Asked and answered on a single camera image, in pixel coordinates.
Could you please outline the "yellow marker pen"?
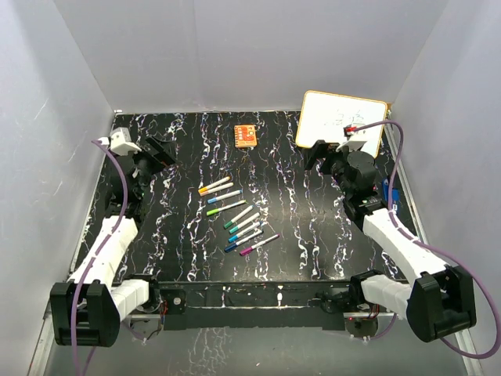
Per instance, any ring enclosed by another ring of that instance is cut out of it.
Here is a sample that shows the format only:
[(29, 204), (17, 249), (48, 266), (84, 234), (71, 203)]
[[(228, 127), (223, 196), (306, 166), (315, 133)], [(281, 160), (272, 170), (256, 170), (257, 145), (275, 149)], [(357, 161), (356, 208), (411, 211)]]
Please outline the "yellow marker pen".
[(206, 192), (206, 191), (208, 191), (208, 190), (210, 190), (210, 189), (213, 189), (213, 188), (215, 188), (215, 187), (217, 187), (217, 186), (222, 185), (223, 183), (228, 182), (230, 179), (231, 179), (231, 178), (230, 178), (230, 176), (226, 176), (226, 177), (225, 177), (225, 178), (223, 178), (223, 179), (219, 179), (218, 181), (216, 181), (216, 182), (214, 182), (214, 183), (211, 183), (211, 184), (209, 184), (209, 185), (207, 185), (207, 186), (204, 186), (204, 187), (202, 187), (202, 188), (199, 188), (199, 189), (198, 189), (198, 192), (199, 192), (200, 194), (202, 194), (202, 193), (204, 193), (204, 192)]

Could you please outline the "light blue marker pen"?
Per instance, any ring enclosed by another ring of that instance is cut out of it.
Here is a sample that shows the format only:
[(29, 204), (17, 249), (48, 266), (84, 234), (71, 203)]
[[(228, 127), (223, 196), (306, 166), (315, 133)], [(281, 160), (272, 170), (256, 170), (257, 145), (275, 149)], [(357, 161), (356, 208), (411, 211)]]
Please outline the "light blue marker pen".
[(224, 193), (223, 195), (219, 195), (217, 197), (212, 197), (212, 198), (207, 200), (207, 204), (214, 204), (215, 202), (223, 201), (227, 198), (238, 196), (242, 192), (243, 192), (242, 190), (234, 190), (232, 192)]

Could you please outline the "pink marker pen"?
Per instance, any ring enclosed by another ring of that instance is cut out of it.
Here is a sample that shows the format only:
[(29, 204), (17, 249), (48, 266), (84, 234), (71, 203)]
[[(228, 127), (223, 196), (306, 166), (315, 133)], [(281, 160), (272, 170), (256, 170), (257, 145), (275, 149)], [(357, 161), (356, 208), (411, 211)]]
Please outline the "pink marker pen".
[(221, 190), (225, 190), (225, 189), (228, 189), (228, 188), (231, 188), (233, 187), (234, 183), (233, 182), (230, 182), (230, 183), (226, 183), (226, 184), (222, 184), (220, 186), (216, 186), (216, 187), (213, 187), (213, 188), (210, 188), (202, 193), (200, 193), (200, 196), (207, 196), (209, 194), (213, 194), (213, 193), (216, 193), (218, 191), (221, 191)]

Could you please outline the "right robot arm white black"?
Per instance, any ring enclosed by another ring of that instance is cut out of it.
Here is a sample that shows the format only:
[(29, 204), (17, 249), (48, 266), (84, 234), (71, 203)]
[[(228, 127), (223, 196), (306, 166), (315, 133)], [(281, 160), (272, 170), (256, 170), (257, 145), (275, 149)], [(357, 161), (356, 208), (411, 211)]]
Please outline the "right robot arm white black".
[(341, 188), (346, 216), (390, 255), (405, 276), (405, 283), (377, 270), (353, 276), (348, 298), (355, 309), (383, 306), (407, 319), (423, 342), (477, 323), (472, 276), (411, 241), (402, 226), (394, 226), (385, 200), (376, 191), (377, 169), (370, 154), (318, 140), (304, 158), (307, 170), (323, 160), (320, 170), (333, 176)]

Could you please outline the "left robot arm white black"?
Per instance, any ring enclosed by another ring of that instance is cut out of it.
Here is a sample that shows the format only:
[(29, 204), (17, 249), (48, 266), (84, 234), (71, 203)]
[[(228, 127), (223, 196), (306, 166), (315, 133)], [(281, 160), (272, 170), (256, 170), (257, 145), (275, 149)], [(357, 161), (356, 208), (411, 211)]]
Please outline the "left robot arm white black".
[(68, 280), (50, 291), (57, 345), (110, 347), (130, 313), (137, 308), (151, 313), (160, 307), (162, 294), (153, 277), (133, 275), (114, 285), (121, 260), (146, 215), (146, 189), (153, 176), (176, 159), (174, 142), (148, 137), (146, 143), (141, 148), (116, 136), (94, 142), (114, 165), (114, 177), (94, 244)]

